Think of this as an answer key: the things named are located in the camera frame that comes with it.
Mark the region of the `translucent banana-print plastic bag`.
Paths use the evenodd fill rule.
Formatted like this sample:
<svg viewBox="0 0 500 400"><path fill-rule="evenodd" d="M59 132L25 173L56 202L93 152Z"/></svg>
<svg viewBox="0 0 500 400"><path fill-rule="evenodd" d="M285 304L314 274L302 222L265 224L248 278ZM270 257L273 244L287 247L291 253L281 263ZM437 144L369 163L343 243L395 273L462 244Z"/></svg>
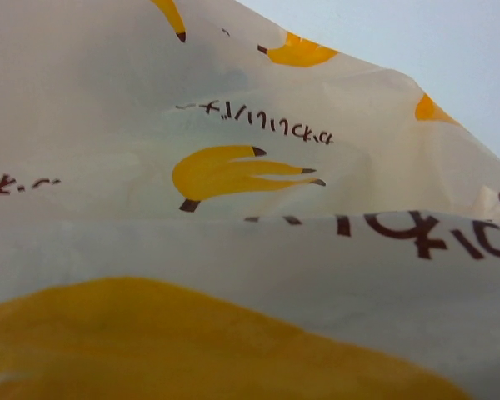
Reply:
<svg viewBox="0 0 500 400"><path fill-rule="evenodd" d="M235 1L0 1L0 399L500 399L500 159Z"/></svg>

